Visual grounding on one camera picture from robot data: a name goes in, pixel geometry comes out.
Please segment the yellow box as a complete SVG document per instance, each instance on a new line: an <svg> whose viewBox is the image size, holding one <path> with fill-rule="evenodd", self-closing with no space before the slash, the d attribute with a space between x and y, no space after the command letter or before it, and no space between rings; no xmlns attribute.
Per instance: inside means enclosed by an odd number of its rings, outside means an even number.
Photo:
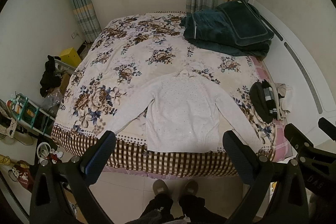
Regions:
<svg viewBox="0 0 336 224"><path fill-rule="evenodd" d="M74 49L74 47L62 50L59 57L61 58L62 62L74 68L77 68L81 63L81 58L78 55L77 51Z"/></svg>

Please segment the red bag on floor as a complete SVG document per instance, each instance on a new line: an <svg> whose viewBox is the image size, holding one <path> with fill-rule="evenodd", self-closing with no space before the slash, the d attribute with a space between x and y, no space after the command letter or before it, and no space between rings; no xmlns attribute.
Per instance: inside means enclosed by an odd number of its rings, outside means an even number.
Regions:
<svg viewBox="0 0 336 224"><path fill-rule="evenodd" d="M37 173L36 166L30 165L28 162L20 160L12 162L11 171L17 182L30 193L33 191L35 176Z"/></svg>

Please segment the dark green folded blanket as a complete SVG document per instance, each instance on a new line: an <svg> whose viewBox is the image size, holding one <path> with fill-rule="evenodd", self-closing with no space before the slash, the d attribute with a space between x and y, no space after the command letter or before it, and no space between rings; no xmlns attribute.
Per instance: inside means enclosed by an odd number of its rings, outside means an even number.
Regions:
<svg viewBox="0 0 336 224"><path fill-rule="evenodd" d="M182 18L184 38L192 45L230 56L267 56L274 32L259 11L245 0L236 0L188 13Z"/></svg>

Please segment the white knit sweater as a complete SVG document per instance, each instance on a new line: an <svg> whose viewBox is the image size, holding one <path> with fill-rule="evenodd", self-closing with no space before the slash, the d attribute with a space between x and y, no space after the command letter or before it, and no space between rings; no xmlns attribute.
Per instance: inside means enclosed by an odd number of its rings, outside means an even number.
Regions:
<svg viewBox="0 0 336 224"><path fill-rule="evenodd" d="M184 70L157 77L135 91L106 124L118 134L146 112L146 144L154 152L215 152L219 144L219 117L254 152L261 140L232 97L219 85Z"/></svg>

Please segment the beige cloth by headboard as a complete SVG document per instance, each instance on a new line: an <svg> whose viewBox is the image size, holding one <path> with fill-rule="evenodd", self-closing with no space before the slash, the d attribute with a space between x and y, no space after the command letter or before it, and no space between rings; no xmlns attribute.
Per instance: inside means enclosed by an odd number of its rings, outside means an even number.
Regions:
<svg viewBox="0 0 336 224"><path fill-rule="evenodd" d="M292 111L294 89L283 83L275 83L275 87L278 98L278 113L280 118L283 119Z"/></svg>

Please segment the white bed headboard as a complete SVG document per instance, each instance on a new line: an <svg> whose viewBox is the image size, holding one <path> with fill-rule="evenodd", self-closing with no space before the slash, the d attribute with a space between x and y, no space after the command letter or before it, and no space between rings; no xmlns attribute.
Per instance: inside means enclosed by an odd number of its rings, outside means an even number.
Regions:
<svg viewBox="0 0 336 224"><path fill-rule="evenodd" d="M325 117L335 124L335 101L321 70L290 28L258 1L249 0L249 3L258 9L263 22L274 32L264 59L272 80L294 89L287 121L313 143L325 142L329 137L318 128L318 120Z"/></svg>

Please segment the black garment on rack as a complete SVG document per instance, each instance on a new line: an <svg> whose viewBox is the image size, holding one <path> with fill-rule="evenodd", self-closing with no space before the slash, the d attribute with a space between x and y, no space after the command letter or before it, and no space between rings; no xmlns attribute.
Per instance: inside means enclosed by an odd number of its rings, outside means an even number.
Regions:
<svg viewBox="0 0 336 224"><path fill-rule="evenodd" d="M40 94L43 98L51 93L54 88L58 88L61 85L62 77L56 72L55 60L60 60L58 56L48 55L48 61L45 63L45 71L40 81Z"/></svg>

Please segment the teal storage shelf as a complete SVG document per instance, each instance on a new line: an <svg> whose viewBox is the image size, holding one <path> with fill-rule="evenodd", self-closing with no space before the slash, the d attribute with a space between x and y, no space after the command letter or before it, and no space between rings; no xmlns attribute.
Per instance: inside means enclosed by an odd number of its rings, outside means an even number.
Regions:
<svg viewBox="0 0 336 224"><path fill-rule="evenodd" d="M55 118L45 112L27 96L15 93L7 102L11 114L21 126L38 134L51 137Z"/></svg>

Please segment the right grey slipper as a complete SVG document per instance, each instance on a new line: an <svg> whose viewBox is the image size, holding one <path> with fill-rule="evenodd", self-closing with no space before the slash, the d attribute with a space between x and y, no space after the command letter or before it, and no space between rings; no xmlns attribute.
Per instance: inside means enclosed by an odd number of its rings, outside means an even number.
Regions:
<svg viewBox="0 0 336 224"><path fill-rule="evenodd" d="M189 180L188 183L183 188L182 194L189 194L196 196L199 189L199 185L195 180Z"/></svg>

